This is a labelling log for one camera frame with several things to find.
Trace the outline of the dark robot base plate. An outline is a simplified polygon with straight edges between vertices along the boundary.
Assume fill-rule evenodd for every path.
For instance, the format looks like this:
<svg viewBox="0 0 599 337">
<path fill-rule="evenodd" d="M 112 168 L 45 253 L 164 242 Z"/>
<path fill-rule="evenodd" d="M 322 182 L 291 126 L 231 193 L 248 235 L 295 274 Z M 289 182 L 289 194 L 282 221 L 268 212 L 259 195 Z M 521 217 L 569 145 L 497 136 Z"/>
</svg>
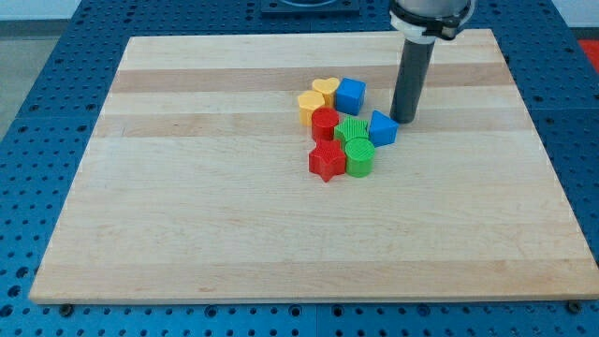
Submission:
<svg viewBox="0 0 599 337">
<path fill-rule="evenodd" d="M 358 0 L 260 0 L 263 16 L 355 14 L 359 13 Z"/>
</svg>

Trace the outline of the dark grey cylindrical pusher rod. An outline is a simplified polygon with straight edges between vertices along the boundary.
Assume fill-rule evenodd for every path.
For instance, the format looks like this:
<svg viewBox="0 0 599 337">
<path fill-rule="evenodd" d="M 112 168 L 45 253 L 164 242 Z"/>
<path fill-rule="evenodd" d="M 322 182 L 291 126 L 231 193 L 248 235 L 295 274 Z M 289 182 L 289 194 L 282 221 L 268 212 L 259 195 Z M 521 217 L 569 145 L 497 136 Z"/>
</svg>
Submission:
<svg viewBox="0 0 599 337">
<path fill-rule="evenodd" d="M 389 112 L 390 118 L 399 124 L 410 124 L 416 118 L 433 48 L 434 43 L 418 44 L 408 39 L 404 42 Z"/>
</svg>

